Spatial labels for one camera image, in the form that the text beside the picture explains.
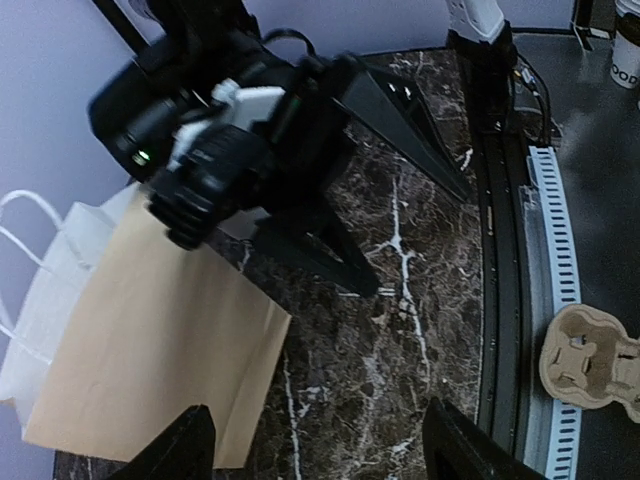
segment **marble countertop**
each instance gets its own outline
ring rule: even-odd
[[[371,60],[418,80],[448,148],[464,162],[470,138],[453,54]],[[293,315],[246,468],[216,472],[216,479],[424,479],[421,421],[429,398],[476,413],[482,259],[475,199],[452,202],[364,129],[353,133],[360,148],[330,194],[377,270],[377,296],[363,300],[216,240]],[[99,480],[117,468],[58,453],[55,478]]]

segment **white perforated rail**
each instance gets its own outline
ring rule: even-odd
[[[567,305],[581,301],[573,231],[555,152],[552,148],[531,147],[530,153],[549,248],[553,309],[558,313]],[[582,410],[554,400],[545,472],[547,478],[575,480],[581,419]]]

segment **bag handle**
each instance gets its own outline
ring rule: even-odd
[[[80,253],[80,249],[76,245],[76,243],[67,235],[67,232],[64,231],[63,228],[63,220],[60,214],[56,211],[53,206],[47,202],[44,198],[42,198],[37,193],[31,192],[29,190],[15,190],[13,192],[8,193],[2,199],[0,199],[0,236],[6,237],[11,243],[17,246],[20,250],[22,250],[31,261],[33,261],[36,265],[38,265],[43,270],[55,275],[55,272],[52,272],[49,268],[47,268],[42,259],[39,258],[36,254],[34,254],[29,247],[27,247],[22,240],[16,237],[13,233],[11,233],[6,227],[1,225],[2,216],[4,214],[5,207],[14,200],[19,198],[29,199],[38,205],[42,211],[51,219],[54,227],[56,228],[58,233],[61,233],[64,236],[64,239],[69,246],[69,250],[71,250],[72,254],[76,257],[78,264],[81,268],[89,270],[91,269],[91,265],[89,265],[83,258]],[[44,357],[39,352],[34,351],[29,348],[24,339],[19,338],[15,333],[15,324],[11,321],[9,316],[9,312],[2,300],[2,296],[0,295],[0,332],[4,333],[7,337],[12,340],[15,340],[22,346],[26,351],[28,351],[34,358],[44,361],[47,364],[51,363],[51,359]]]

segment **logo on cup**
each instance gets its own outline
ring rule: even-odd
[[[629,75],[627,72],[620,70],[620,68],[615,63],[611,67],[611,71],[623,82],[630,83],[631,85],[635,85],[636,83],[638,83],[638,77]]]

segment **brown paper bag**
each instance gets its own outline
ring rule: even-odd
[[[130,461],[191,405],[241,468],[290,316],[209,247],[185,252],[138,195],[78,301],[24,440]]]

